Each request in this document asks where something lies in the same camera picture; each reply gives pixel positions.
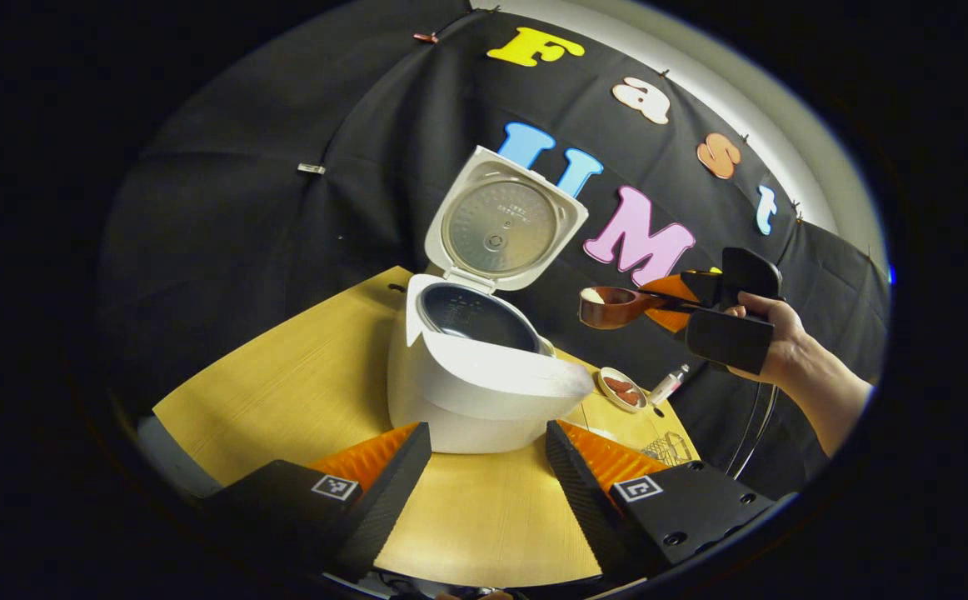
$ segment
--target white rice cooker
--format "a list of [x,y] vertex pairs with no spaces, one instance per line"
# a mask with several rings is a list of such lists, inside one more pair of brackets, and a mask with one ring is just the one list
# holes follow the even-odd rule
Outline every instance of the white rice cooker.
[[426,235],[443,276],[411,277],[394,324],[393,426],[428,422],[434,452],[508,452],[591,394],[583,365],[554,356],[521,311],[491,295],[540,277],[586,219],[540,174],[477,147]]

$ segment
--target black cloth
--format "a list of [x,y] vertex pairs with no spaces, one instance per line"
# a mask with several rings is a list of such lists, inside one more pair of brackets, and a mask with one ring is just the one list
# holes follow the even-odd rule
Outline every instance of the black cloth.
[[[616,258],[599,262],[583,247],[614,215],[621,186],[651,199],[649,231],[680,223],[694,235],[674,273],[720,267],[726,246],[754,250],[780,266],[782,292],[807,330],[855,371],[871,369],[886,332],[879,270],[850,244],[797,223],[766,165],[700,100],[647,65],[549,23],[467,14],[462,2],[396,4],[361,0],[244,58],[171,118],[127,178],[107,225],[99,320],[115,390],[137,410],[334,293],[392,266],[426,269],[424,236],[447,188],[473,148],[503,144],[510,122],[556,140],[532,166],[549,181],[561,177],[568,148],[605,170],[579,193],[591,216],[556,261],[528,288],[496,295],[557,346],[644,387],[692,365],[696,375],[674,403],[710,463],[724,467],[738,443],[755,384],[698,369],[701,361],[648,319],[607,332],[576,319],[581,288],[628,288],[643,266],[621,272]],[[517,27],[586,52],[534,67],[485,56]],[[412,39],[433,31],[438,44]],[[611,88],[625,77],[663,91],[670,122],[652,124],[621,105]],[[738,144],[732,179],[698,161],[695,148],[708,133]],[[302,175],[298,163],[327,170]],[[776,194],[767,236],[755,225],[760,185]],[[805,419],[784,400],[743,477],[774,498],[797,489],[822,458]]]

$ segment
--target white bowl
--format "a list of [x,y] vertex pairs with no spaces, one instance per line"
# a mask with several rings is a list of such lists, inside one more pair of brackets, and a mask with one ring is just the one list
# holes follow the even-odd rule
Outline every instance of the white bowl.
[[[611,390],[609,385],[606,385],[606,381],[603,380],[603,377],[609,377],[610,379],[616,379],[617,381],[625,381],[625,383],[631,383],[632,391],[640,394],[640,402],[637,402],[636,406],[633,407],[632,405],[629,405],[628,402],[625,402],[625,400],[618,398],[616,392]],[[606,397],[610,398],[610,402],[615,403],[615,405],[617,405],[617,407],[620,408],[621,410],[624,410],[625,413],[637,413],[637,411],[641,411],[647,407],[646,392],[641,390],[639,385],[636,385],[636,383],[631,379],[629,379],[629,377],[626,376],[625,373],[617,371],[617,369],[615,368],[609,368],[609,366],[605,366],[599,369],[598,380],[599,380],[599,388],[602,388],[603,394],[606,394]]]

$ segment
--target pink letter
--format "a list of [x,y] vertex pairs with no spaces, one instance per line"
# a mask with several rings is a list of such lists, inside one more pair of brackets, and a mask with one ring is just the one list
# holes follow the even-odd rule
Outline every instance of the pink letter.
[[620,242],[617,270],[621,273],[650,258],[642,269],[632,274],[636,285],[647,285],[656,278],[668,276],[685,250],[695,246],[695,237],[680,223],[672,223],[651,235],[651,200],[632,186],[619,187],[617,194],[621,197],[617,212],[599,237],[584,242],[584,252],[599,263],[612,263],[614,247]]

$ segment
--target table surface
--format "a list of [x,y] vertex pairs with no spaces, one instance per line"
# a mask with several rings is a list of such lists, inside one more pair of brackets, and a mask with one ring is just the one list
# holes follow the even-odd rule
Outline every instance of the table surface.
[[[301,312],[230,352],[154,407],[223,486],[271,460],[308,464],[387,432],[387,354],[399,267]],[[557,349],[563,360],[598,368]],[[698,459],[668,402],[628,413],[595,392],[565,419],[666,463]],[[433,453],[375,566],[431,581],[513,588],[598,576],[551,473],[544,438],[495,455]]]

